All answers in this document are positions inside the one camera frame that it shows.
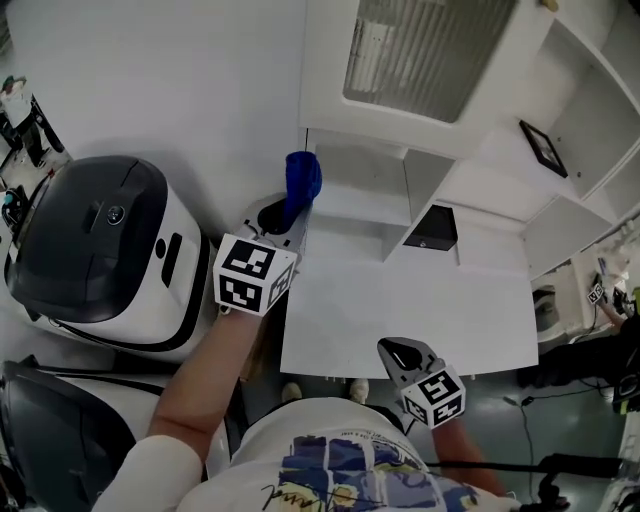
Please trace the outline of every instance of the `person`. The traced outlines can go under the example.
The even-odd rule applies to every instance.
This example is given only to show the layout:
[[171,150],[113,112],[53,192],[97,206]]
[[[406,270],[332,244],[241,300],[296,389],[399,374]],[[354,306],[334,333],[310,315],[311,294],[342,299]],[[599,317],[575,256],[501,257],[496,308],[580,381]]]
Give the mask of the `person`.
[[561,345],[542,354],[538,366],[518,370],[520,387],[566,386],[588,378],[599,378],[615,386],[626,371],[640,365],[640,316],[623,319],[603,296],[597,306],[609,318],[614,334]]
[[[210,510],[507,511],[496,474],[486,469],[429,471],[401,430],[362,404],[368,383],[354,382],[352,400],[302,399],[253,424],[229,468],[201,483],[212,436],[261,319],[240,311],[219,316],[159,399],[148,437],[127,455],[94,512]],[[441,461],[482,461],[458,419],[433,431]]]
[[40,131],[31,112],[31,97],[26,78],[16,80],[13,76],[9,76],[2,85],[0,102],[11,126],[22,138],[31,162],[35,167],[42,167],[45,151],[42,149]]

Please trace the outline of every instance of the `graphic print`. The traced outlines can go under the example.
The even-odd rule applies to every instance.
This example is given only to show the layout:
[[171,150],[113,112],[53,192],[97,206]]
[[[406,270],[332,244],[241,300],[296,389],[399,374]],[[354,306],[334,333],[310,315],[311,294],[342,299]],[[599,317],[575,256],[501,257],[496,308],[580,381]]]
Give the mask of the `graphic print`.
[[419,419],[422,423],[428,423],[427,411],[411,400],[408,396],[404,397],[405,409],[411,416]]
[[430,375],[420,382],[418,387],[431,405],[441,403],[460,391],[460,387],[444,371]]
[[268,247],[236,240],[222,268],[264,280],[276,252]]
[[269,511],[368,512],[392,507],[462,512],[477,504],[473,489],[436,480],[401,445],[369,431],[345,432],[329,440],[295,438],[290,455],[282,459],[277,487],[265,487],[265,492],[263,510]]
[[262,288],[251,283],[232,279],[224,274],[220,276],[220,300],[245,309],[260,311]]
[[291,278],[291,272],[293,272],[293,263],[289,265],[289,268],[280,274],[280,277],[278,277],[278,279],[276,279],[271,285],[271,291],[269,292],[269,305],[267,306],[268,308],[270,308],[287,289],[289,279]]
[[451,399],[446,404],[433,410],[433,426],[436,427],[440,423],[444,423],[449,418],[454,417],[462,410],[462,396]]

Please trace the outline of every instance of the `white shelf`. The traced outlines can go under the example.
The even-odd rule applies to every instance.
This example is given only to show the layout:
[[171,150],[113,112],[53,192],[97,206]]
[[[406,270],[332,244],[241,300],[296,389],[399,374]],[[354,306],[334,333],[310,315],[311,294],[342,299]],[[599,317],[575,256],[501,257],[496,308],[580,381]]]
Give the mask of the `white shelf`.
[[620,169],[640,142],[640,102],[568,16],[558,16],[551,30],[572,46],[576,60],[591,66],[548,132],[579,197],[587,198]]
[[578,201],[571,179],[562,178],[536,160],[518,122],[514,118],[504,119],[480,146],[472,161],[529,183],[552,196]]
[[529,277],[536,277],[562,264],[588,247],[611,228],[611,223],[585,207],[559,197],[523,232],[529,261]]
[[[566,16],[557,16],[551,30],[559,30],[569,42],[574,44],[584,58],[595,68],[599,69],[605,76],[609,77],[624,93],[629,100],[629,103],[633,105],[636,112],[640,113],[640,102],[634,96],[629,85],[622,79],[616,68],[609,62],[603,52],[600,51],[595,44],[587,37],[570,19]],[[634,62],[634,67],[637,68],[637,61]]]
[[406,246],[380,266],[303,265],[290,291],[283,372],[386,378],[375,349],[385,336],[425,341],[461,375],[537,361],[526,276],[465,272],[454,249]]
[[316,147],[322,192],[321,215],[409,226],[411,210],[403,161],[360,146]]
[[382,263],[384,225],[325,217],[315,206],[309,220],[305,257],[357,263]]
[[556,195],[505,170],[466,160],[452,172],[438,200],[528,222]]
[[618,219],[640,204],[640,152],[632,156],[603,189]]

